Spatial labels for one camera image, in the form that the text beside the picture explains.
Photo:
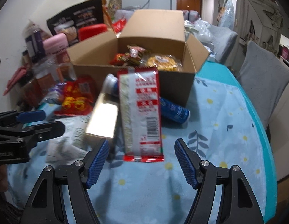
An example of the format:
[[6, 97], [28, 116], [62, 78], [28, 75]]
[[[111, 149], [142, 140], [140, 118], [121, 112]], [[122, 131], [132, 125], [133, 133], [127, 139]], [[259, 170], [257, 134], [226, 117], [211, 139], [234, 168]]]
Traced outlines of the clear jar orange label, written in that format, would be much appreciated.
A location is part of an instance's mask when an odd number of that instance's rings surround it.
[[56, 56], [43, 58], [33, 65], [32, 70], [44, 94], [56, 84], [64, 81]]

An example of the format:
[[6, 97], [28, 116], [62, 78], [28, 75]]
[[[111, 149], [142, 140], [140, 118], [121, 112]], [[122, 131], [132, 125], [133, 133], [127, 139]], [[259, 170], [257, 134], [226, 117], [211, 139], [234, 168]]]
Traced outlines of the large open cardboard box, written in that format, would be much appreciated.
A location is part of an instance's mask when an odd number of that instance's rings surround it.
[[117, 75], [128, 66], [157, 67], [160, 96], [181, 106], [209, 56], [194, 35], [185, 36], [183, 12], [178, 10], [137, 10], [119, 36], [104, 32], [69, 47], [67, 53], [77, 76], [95, 80], [96, 93], [108, 74]]

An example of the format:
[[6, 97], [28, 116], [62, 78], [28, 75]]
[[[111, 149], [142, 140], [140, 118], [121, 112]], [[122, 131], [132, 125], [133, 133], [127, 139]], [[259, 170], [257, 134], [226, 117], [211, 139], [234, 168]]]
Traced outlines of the small gold cardboard box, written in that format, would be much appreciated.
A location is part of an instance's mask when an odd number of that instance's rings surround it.
[[91, 147], [97, 145], [101, 139], [107, 139], [112, 147], [118, 114], [118, 98], [100, 93], [84, 134], [86, 142]]

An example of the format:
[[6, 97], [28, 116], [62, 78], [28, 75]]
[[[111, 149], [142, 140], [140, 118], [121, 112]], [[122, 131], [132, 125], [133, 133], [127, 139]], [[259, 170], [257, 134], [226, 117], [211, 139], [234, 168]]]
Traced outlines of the red yellow-print snack bag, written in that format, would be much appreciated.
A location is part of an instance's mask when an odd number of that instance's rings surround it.
[[89, 75], [82, 75], [76, 81], [66, 83], [63, 102], [56, 116], [86, 116], [92, 112], [96, 100], [96, 85]]

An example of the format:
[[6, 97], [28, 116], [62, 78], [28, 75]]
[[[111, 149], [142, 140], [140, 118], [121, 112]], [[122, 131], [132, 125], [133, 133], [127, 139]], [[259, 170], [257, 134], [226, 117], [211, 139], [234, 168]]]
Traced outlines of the woven round mat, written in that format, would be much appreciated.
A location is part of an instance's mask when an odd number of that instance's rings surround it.
[[109, 0], [107, 5], [107, 12], [111, 18], [114, 17], [117, 10], [122, 9], [122, 0]]

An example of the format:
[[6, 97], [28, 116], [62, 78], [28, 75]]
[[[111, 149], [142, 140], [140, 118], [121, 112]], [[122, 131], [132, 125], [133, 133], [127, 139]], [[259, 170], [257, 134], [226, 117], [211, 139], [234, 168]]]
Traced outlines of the tipped clear brown jar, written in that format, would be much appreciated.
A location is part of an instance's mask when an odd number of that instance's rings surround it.
[[58, 70], [64, 81], [76, 81], [77, 77], [72, 63], [61, 63], [58, 65]]

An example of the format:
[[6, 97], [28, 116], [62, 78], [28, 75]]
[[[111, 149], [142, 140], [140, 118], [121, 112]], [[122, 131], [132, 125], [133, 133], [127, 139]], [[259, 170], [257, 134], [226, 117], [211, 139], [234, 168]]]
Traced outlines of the pink lidded bottle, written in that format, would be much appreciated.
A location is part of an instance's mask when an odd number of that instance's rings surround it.
[[67, 53], [69, 44], [67, 36], [64, 33], [59, 33], [44, 40], [43, 47], [47, 56], [55, 55], [58, 64], [70, 62]]

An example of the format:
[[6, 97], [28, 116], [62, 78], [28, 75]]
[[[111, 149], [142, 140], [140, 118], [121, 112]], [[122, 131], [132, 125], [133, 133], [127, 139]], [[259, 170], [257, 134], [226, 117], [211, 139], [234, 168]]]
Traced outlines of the red white noodle snack packet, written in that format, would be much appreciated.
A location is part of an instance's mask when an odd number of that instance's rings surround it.
[[156, 68], [118, 72], [125, 161], [164, 161], [159, 72]]

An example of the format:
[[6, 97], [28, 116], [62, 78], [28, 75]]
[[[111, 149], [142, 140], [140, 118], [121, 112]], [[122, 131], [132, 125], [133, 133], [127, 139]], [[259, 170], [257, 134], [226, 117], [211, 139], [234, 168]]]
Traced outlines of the red plastic container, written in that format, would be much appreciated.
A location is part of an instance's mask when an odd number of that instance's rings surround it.
[[79, 41], [84, 41], [98, 34], [107, 32], [107, 30], [108, 30], [107, 25], [103, 23], [82, 27], [78, 30], [78, 38]]

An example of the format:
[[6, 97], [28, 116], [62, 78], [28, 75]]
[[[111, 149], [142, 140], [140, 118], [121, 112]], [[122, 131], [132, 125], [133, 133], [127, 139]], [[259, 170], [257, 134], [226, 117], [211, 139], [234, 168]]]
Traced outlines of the packaged yellow waffle snack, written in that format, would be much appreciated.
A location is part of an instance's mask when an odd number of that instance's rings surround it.
[[146, 67], [156, 67], [159, 71], [181, 72], [182, 64], [172, 55], [148, 54], [143, 56], [142, 62]]

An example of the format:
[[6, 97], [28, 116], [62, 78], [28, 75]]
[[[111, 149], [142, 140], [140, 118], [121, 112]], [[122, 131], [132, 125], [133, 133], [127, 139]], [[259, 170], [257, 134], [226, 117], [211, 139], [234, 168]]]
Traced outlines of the blue tablet tube white cap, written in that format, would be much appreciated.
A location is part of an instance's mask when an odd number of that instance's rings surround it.
[[[113, 74], [108, 74], [103, 82], [102, 92], [119, 97], [118, 78]], [[161, 115], [175, 123], [184, 124], [188, 122], [191, 112], [189, 109], [170, 102], [160, 97]]]

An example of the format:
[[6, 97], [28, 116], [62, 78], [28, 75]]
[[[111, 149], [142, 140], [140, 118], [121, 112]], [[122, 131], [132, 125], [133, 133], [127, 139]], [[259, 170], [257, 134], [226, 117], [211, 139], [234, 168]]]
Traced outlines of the black printed snack bag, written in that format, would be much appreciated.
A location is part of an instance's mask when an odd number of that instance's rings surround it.
[[48, 19], [47, 27], [52, 35], [65, 34], [68, 44], [72, 46], [79, 42], [79, 29], [102, 23], [104, 23], [102, 0], [87, 0]]

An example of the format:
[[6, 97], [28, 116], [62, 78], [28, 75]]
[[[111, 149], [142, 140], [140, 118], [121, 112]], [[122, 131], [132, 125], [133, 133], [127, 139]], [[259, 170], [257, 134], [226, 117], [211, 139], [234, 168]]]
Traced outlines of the white line-drawn snack bag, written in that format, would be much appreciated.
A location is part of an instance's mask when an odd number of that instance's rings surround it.
[[62, 136], [49, 140], [46, 150], [46, 163], [52, 166], [70, 165], [83, 159], [89, 146], [84, 141], [84, 134], [90, 115], [60, 118], [65, 126]]

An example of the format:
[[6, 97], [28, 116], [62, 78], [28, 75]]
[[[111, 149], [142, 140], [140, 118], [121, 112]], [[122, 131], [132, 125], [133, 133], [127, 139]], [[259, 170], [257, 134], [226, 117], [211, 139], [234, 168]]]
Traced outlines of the silver purple foil packet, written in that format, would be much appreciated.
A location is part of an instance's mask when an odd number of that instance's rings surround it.
[[58, 83], [48, 90], [47, 95], [42, 99], [42, 103], [61, 105], [64, 101], [64, 87], [66, 83]]

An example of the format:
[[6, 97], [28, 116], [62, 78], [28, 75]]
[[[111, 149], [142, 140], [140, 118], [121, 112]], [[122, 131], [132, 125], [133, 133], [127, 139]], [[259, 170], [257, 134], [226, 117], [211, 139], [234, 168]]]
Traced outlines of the dark purple labelled jar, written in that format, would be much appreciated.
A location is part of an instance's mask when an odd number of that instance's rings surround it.
[[24, 33], [29, 57], [33, 64], [38, 63], [46, 56], [43, 47], [41, 29], [38, 25], [28, 27]]

